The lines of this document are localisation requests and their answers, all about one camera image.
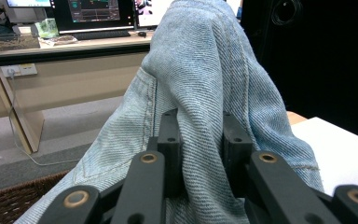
computer monitor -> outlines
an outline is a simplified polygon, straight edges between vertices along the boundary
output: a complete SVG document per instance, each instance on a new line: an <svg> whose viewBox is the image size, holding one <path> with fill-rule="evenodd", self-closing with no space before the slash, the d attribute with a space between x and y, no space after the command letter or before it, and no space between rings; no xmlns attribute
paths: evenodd
<svg viewBox="0 0 358 224"><path fill-rule="evenodd" d="M46 17L46 10L50 7L10 7L9 1L4 1L6 14L12 23L36 23L43 21Z"/></svg>
<svg viewBox="0 0 358 224"><path fill-rule="evenodd" d="M162 17L173 0L134 0L136 27L154 28L159 25Z"/></svg>
<svg viewBox="0 0 358 224"><path fill-rule="evenodd" d="M60 35L134 28L131 0L50 0Z"/></svg>
<svg viewBox="0 0 358 224"><path fill-rule="evenodd" d="M9 7L50 7L50 0L7 0Z"/></svg>

desk leg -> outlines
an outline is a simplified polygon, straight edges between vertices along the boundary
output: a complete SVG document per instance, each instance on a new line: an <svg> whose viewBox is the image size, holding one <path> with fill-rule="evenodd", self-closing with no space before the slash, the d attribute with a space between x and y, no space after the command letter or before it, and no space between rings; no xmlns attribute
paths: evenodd
<svg viewBox="0 0 358 224"><path fill-rule="evenodd" d="M0 95L7 112L9 112L12 107L14 94L3 74L0 74ZM10 113L10 118L25 151L28 154L36 152L39 148L43 123L45 121L42 111L24 113L21 109L21 103L17 99L14 104L14 110Z"/></svg>

black surface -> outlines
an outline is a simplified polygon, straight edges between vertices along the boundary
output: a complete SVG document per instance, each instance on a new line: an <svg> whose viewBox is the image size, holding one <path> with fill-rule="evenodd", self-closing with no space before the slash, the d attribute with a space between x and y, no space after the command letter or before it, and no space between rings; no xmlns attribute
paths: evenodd
<svg viewBox="0 0 358 224"><path fill-rule="evenodd" d="M242 25L287 110L358 135L358 1L301 0L302 20L290 27L271 22L280 1L262 2L269 14Z"/></svg>
<svg viewBox="0 0 358 224"><path fill-rule="evenodd" d="M333 211L342 223L358 223L358 186L338 186L332 200Z"/></svg>
<svg viewBox="0 0 358 224"><path fill-rule="evenodd" d="M182 136L179 131L177 109L161 115L158 131L158 152L165 158L166 197L177 197L184 189L182 174Z"/></svg>
<svg viewBox="0 0 358 224"><path fill-rule="evenodd" d="M96 223L95 204L100 200L100 192L87 185L78 185L60 193L44 212L38 224Z"/></svg>
<svg viewBox="0 0 358 224"><path fill-rule="evenodd" d="M246 194L243 165L249 162L255 149L240 122L227 112L223 116L223 146L222 161L232 193L236 198L243 198Z"/></svg>
<svg viewBox="0 0 358 224"><path fill-rule="evenodd" d="M254 152L248 172L273 223L339 223L278 154Z"/></svg>
<svg viewBox="0 0 358 224"><path fill-rule="evenodd" d="M156 160L147 160L151 156ZM164 166L164 156L157 151L140 152L132 158L110 223L165 222Z"/></svg>

denim jacket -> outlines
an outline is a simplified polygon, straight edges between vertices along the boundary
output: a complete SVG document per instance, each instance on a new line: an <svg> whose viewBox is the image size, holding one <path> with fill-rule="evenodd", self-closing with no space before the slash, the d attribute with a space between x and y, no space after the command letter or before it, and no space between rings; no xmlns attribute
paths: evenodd
<svg viewBox="0 0 358 224"><path fill-rule="evenodd" d="M283 156L322 190L308 144L290 128L277 88L257 62L234 12L222 0L176 0L153 35L150 52L78 165L17 222L36 222L55 196L74 185L104 190L126 176L134 154L158 135L160 116L178 108L186 196L166 200L167 223L246 223L220 158L223 111L256 149Z"/></svg>

